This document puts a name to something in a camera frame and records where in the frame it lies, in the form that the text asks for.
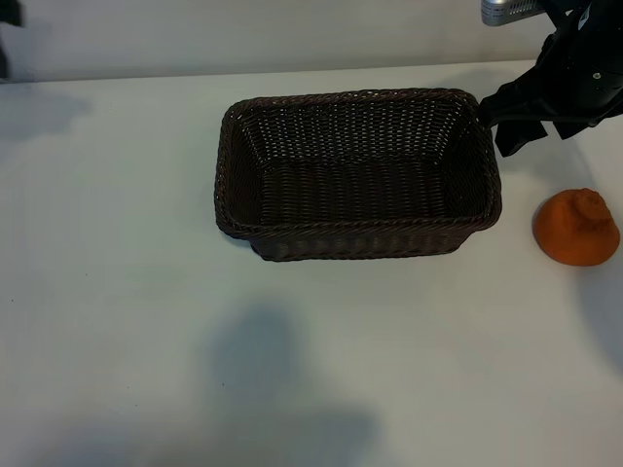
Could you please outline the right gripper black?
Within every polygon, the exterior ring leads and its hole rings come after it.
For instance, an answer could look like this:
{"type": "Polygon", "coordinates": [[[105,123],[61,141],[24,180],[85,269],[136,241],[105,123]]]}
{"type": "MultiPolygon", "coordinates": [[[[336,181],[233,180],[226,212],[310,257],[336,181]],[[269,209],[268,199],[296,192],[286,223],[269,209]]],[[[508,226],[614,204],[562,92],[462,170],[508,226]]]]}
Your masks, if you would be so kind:
{"type": "Polygon", "coordinates": [[[537,66],[482,99],[478,118],[497,126],[495,145],[503,158],[547,132],[554,123],[563,139],[622,114],[622,3],[542,1],[556,27],[537,66]]]}

